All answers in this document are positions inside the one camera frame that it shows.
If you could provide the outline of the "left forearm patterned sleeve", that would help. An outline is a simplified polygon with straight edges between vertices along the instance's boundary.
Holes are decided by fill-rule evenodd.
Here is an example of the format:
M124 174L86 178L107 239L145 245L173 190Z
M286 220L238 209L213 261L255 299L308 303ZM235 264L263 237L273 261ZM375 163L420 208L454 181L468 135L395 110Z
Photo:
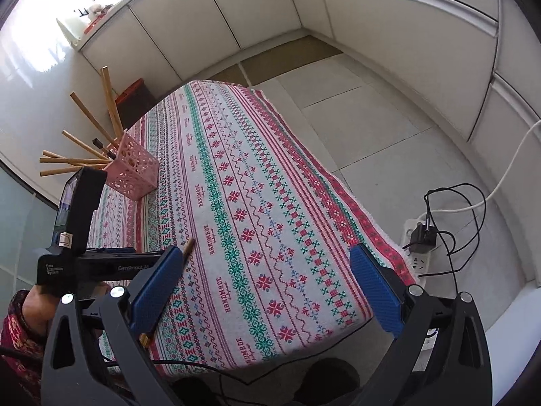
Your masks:
M24 319L23 303L29 290L17 291L8 305L1 328L1 349L15 351L32 359L1 356L1 378L27 405L40 405L41 364L46 336L36 334Z

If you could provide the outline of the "left hand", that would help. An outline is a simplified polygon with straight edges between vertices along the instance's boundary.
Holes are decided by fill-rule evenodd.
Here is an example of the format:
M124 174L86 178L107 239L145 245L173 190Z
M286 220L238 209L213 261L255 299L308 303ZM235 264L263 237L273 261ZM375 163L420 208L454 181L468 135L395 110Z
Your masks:
M22 315L29 329L37 335L46 336L60 301L41 286L34 285L22 305Z

